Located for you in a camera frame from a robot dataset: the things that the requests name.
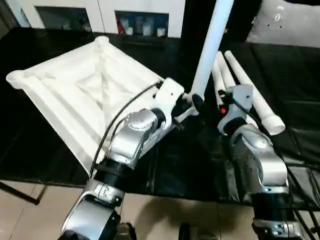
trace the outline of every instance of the white plastic cap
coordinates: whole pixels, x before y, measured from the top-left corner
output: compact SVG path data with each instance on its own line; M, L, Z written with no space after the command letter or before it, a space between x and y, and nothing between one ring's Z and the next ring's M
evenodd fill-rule
M278 135L286 129L286 125L278 115L270 115L262 119L261 123L271 136Z
M125 29L125 34L127 35L133 35L134 34L134 29L132 27L128 27Z

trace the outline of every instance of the red object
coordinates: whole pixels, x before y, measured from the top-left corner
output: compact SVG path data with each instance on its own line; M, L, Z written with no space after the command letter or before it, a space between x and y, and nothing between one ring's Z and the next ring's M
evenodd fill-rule
M117 26L117 28L118 28L118 33L119 33L120 35L125 34L125 30L124 30L124 28L122 27L121 22L119 21L118 18L116 18L116 26Z

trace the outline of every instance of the gray wall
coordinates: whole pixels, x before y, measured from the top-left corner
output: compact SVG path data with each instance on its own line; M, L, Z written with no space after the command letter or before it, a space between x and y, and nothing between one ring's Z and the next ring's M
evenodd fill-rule
M263 0L247 42L320 48L320 6Z

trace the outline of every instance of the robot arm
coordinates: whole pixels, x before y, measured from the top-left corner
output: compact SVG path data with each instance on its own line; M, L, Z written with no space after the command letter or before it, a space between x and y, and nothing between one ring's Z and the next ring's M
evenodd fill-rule
M111 139L105 158L96 166L95 176L89 179L68 214L62 226L61 240L114 239L120 222L115 207L119 207L124 199L128 177L143 151L152 148L173 128L175 116L172 112L183 94L184 88L167 78L150 109L126 116L123 127Z
M230 139L241 186L252 199L253 230L260 240L304 239L291 207L287 167L271 140L247 124L247 114L239 108L249 111L252 107L252 86L236 85L227 91L220 95L227 111L223 111L218 130Z

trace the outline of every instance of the cable connector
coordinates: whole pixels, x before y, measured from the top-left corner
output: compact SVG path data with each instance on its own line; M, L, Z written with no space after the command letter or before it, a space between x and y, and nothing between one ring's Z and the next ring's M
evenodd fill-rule
M235 103L231 92L225 92L224 90L219 90L218 94L225 105L231 105Z
M164 84L164 81L158 81L158 82L155 84L155 87L156 87L157 89L160 89L161 86L162 86L162 84Z

